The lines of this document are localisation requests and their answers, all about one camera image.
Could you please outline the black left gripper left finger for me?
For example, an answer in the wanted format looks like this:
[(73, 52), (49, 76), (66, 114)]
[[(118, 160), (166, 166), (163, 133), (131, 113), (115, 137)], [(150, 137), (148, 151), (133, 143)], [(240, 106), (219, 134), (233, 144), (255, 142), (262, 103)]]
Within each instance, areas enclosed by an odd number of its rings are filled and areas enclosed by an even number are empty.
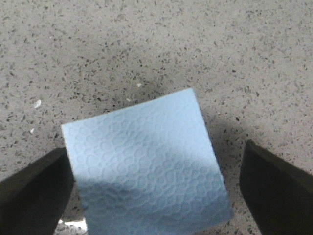
[(65, 148), (57, 148), (0, 183), (2, 235), (52, 235), (74, 184)]

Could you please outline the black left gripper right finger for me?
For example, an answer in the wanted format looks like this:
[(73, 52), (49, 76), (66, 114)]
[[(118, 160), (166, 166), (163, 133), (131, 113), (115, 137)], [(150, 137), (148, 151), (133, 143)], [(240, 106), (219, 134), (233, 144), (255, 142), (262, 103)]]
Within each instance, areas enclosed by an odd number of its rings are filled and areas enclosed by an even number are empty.
[(248, 140), (239, 182), (261, 234), (313, 233), (312, 175)]

